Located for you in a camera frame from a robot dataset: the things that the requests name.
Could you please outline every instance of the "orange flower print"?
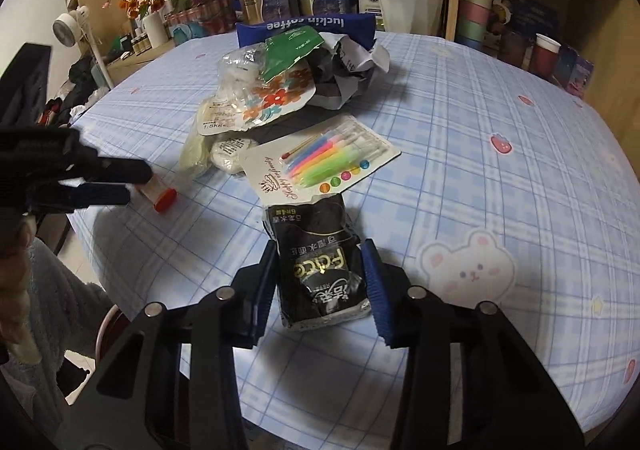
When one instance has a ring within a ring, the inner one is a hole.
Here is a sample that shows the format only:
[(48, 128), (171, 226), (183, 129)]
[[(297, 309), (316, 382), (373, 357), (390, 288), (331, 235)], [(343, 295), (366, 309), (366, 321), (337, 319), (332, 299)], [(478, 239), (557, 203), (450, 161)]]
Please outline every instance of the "orange flower print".
[(287, 96), (286, 96), (286, 100), (287, 100), (287, 104), (290, 104), (292, 102), (297, 102), (298, 100), (300, 100), (300, 97), (302, 96), (302, 93), (304, 91), (303, 90), (299, 90), (299, 91), (288, 91), (287, 92)]
[(260, 87), (254, 87), (254, 93), (257, 94), (260, 98), (265, 98), (266, 96), (275, 93), (282, 87), (282, 80), (282, 75), (278, 75), (274, 77), (268, 84), (264, 84)]
[(263, 109), (267, 109), (272, 105), (284, 105), (287, 103), (287, 92), (284, 89), (278, 89), (275, 93), (264, 97)]
[(289, 73), (289, 89), (304, 89), (313, 80), (311, 71), (308, 69), (296, 69)]
[(242, 113), (242, 120), (255, 120), (258, 117), (258, 114), (260, 114), (260, 107), (252, 107)]

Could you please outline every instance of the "light blue plaid tablecloth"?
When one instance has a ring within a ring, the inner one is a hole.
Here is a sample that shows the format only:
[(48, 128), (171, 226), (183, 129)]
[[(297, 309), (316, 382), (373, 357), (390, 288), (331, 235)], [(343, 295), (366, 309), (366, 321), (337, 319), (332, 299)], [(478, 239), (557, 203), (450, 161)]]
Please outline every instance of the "light blue plaid tablecloth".
[[(596, 426), (638, 374), (640, 186), (626, 157), (594, 109), (527, 72), (442, 39), (379, 38), (390, 72), (343, 110), (402, 154), (344, 192), (359, 233), (418, 282), (425, 244), (493, 233), (516, 264), (503, 310), (583, 429)], [(176, 181), (196, 107), (236, 47), (228, 34), (166, 53), (79, 120), (84, 140), (105, 155), (144, 157)], [(307, 106), (258, 134), (271, 140), (331, 114)], [(497, 153), (498, 135), (511, 153)], [(211, 170), (164, 215), (136, 194), (72, 223), (101, 283), (133, 316), (154, 300), (197, 302), (256, 263), (267, 241), (261, 214), (244, 177)], [(386, 448), (404, 352), (385, 348), (371, 317), (294, 334), (274, 300), (266, 336), (236, 351), (236, 369), (243, 415), (261, 427), (312, 450)]]

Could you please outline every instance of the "red cap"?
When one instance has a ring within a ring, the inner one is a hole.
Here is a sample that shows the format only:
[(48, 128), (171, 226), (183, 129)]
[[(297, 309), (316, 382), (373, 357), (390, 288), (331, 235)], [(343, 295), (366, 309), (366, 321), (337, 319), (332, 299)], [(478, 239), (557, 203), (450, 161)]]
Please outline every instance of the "red cap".
[(164, 212), (166, 211), (172, 204), (174, 204), (175, 198), (178, 196), (178, 193), (175, 191), (175, 188), (168, 188), (158, 198), (158, 201), (154, 203), (154, 210), (156, 212)]

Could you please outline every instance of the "small fan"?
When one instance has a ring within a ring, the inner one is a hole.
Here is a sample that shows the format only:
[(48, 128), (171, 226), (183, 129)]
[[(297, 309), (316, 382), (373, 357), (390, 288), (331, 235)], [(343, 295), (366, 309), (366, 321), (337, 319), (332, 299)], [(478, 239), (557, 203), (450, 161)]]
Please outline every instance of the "small fan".
[(71, 10), (68, 14), (62, 14), (53, 23), (53, 33), (63, 46), (71, 48), (85, 36), (94, 53), (94, 58), (102, 71), (104, 79), (109, 85), (109, 89), (113, 89), (113, 82), (107, 71), (102, 55), (96, 46), (94, 34), (89, 25), (89, 8), (81, 6), (77, 10)]

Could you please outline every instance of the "person's hand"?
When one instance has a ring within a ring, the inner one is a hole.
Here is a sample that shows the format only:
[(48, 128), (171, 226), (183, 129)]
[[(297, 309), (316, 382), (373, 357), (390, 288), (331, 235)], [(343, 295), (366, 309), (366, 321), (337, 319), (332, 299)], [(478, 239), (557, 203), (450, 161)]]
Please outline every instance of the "person's hand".
[(29, 218), (21, 225), (14, 242), (0, 250), (0, 342), (24, 364), (41, 360), (27, 327), (31, 262), (28, 248), (35, 227)]

